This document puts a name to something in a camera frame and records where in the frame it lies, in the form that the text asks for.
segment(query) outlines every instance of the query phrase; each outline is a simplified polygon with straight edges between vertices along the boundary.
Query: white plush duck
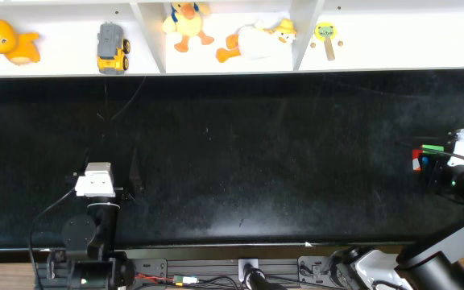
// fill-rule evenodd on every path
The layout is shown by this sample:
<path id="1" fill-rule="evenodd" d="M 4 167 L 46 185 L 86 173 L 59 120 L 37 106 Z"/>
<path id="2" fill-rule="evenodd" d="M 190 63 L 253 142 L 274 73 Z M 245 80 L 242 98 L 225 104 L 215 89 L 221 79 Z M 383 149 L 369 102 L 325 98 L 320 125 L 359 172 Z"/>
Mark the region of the white plush duck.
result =
<path id="1" fill-rule="evenodd" d="M 289 19 L 283 19 L 273 30 L 266 29 L 262 22 L 257 22 L 254 26 L 242 27 L 238 34 L 228 36 L 226 38 L 228 49 L 219 48 L 216 58 L 224 63 L 234 56 L 243 56 L 248 60 L 273 56 L 291 45 L 295 37 L 296 31 L 293 22 Z"/>

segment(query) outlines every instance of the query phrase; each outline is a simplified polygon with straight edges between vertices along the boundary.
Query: toy truck wheel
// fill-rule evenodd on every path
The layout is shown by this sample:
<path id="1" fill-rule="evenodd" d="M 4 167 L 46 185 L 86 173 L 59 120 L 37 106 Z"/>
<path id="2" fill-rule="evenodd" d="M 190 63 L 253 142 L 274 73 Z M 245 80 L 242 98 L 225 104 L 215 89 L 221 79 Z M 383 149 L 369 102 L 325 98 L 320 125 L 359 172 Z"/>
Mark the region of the toy truck wheel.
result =
<path id="1" fill-rule="evenodd" d="M 128 41 L 128 39 L 122 41 L 122 50 L 126 54 L 130 53 L 130 41 Z"/>
<path id="2" fill-rule="evenodd" d="M 124 56 L 122 58 L 122 69 L 127 70 L 128 69 L 128 57 Z"/>

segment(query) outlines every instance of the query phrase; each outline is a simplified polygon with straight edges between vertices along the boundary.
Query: stuffed animal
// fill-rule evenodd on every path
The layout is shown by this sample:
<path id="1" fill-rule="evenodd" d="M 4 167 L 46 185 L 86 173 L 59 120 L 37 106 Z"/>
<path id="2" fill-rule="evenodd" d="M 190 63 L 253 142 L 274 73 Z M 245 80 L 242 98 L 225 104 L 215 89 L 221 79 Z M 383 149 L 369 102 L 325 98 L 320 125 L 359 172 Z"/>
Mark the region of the stuffed animal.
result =
<path id="1" fill-rule="evenodd" d="M 29 64 L 39 62 L 40 54 L 33 44 L 38 39 L 37 33 L 19 34 L 6 21 L 0 19 L 0 53 L 13 64 Z"/>
<path id="2" fill-rule="evenodd" d="M 207 4 L 201 2 L 172 2 L 172 13 L 164 21 L 162 28 L 164 32 L 178 32 L 182 35 L 182 41 L 175 44 L 175 49 L 179 52 L 189 50 L 189 38 L 198 35 L 201 38 L 201 44 L 209 45 L 214 42 L 214 38 L 207 36 L 203 28 L 203 15 L 210 14 L 210 8 Z"/>
<path id="3" fill-rule="evenodd" d="M 245 26 L 238 34 L 228 36 L 226 38 L 228 50 L 219 48 L 216 58 L 224 63 L 235 56 L 242 56 L 248 60 L 269 57 L 291 45 L 295 38 L 296 31 L 293 22 L 289 19 L 283 19 L 273 30 L 264 28 L 261 22 L 257 22 L 253 27 Z"/>

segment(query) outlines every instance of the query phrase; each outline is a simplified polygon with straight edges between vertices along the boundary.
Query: black table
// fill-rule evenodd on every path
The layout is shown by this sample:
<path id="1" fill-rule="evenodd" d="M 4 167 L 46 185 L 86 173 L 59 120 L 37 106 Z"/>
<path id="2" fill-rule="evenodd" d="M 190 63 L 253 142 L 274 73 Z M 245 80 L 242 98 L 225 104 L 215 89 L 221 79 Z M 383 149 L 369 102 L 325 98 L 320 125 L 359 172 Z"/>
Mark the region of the black table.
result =
<path id="1" fill-rule="evenodd" d="M 402 242 L 464 217 L 395 145 L 464 127 L 464 70 L 149 77 L 110 123 L 141 80 L 107 78 L 108 98 L 104 77 L 0 80 L 0 248 L 26 246 L 86 148 L 137 149 L 146 193 L 122 204 L 120 247 Z M 35 245 L 84 212 L 62 203 Z"/>

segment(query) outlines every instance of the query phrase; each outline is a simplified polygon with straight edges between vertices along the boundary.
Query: yellow hat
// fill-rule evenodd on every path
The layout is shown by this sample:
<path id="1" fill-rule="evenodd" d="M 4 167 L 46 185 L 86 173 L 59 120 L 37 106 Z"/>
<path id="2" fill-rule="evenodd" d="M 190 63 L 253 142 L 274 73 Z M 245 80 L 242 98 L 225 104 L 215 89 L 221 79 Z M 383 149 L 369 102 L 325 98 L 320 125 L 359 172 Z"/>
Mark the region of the yellow hat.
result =
<path id="1" fill-rule="evenodd" d="M 280 25 L 276 27 L 275 30 L 283 33 L 296 34 L 296 30 L 293 28 L 293 21 L 289 19 L 282 19 Z"/>

